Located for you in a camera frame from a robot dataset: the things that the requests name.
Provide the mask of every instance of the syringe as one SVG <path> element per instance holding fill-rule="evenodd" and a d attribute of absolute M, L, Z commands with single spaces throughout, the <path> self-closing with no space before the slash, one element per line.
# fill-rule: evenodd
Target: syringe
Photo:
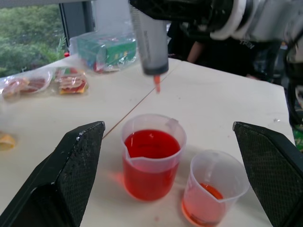
<path fill-rule="evenodd" d="M 130 12 L 143 71 L 154 76 L 160 92 L 160 75 L 169 69 L 166 22 L 155 20 L 130 5 Z"/>

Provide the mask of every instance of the white table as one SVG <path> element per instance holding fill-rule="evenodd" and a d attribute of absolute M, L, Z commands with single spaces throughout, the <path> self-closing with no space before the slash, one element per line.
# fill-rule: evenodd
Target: white table
<path fill-rule="evenodd" d="M 17 134 L 19 140 L 15 150 L 0 153 L 0 212 L 64 133 L 93 121 L 105 121 L 107 131 L 113 130 L 102 142 L 82 227 L 190 226 L 180 212 L 190 160 L 202 149 L 220 149 L 242 161 L 232 131 L 234 121 L 272 128 L 293 141 L 282 87 L 186 62 L 171 60 L 170 68 L 159 95 L 137 65 L 115 74 L 89 77 L 89 96 L 29 99 L 10 106 L 0 116 L 1 130 Z M 121 186 L 121 127 L 130 117 L 143 113 L 179 120 L 188 138 L 171 192 L 152 203 L 133 200 Z M 271 226 L 253 191 L 240 199 L 220 225 L 231 226 Z"/>

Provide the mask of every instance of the syringe tip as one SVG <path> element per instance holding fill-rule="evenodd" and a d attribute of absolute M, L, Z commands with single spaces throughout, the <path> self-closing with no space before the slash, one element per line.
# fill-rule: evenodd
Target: syringe tip
<path fill-rule="evenodd" d="M 153 81 L 155 83 L 157 93 L 160 93 L 160 75 L 153 76 Z"/>

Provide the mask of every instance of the green foliage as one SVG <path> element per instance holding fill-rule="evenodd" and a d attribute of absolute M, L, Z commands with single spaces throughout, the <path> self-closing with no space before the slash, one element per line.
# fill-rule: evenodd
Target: green foliage
<path fill-rule="evenodd" d="M 64 57 L 58 5 L 0 9 L 0 77 Z"/>

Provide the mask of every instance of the green box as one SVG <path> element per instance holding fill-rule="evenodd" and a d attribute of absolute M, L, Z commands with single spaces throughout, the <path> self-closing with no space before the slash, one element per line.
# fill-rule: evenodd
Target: green box
<path fill-rule="evenodd" d="M 105 35 L 99 32 L 77 37 L 79 56 L 93 70 L 126 64 L 136 56 L 136 39 L 133 33 Z"/>

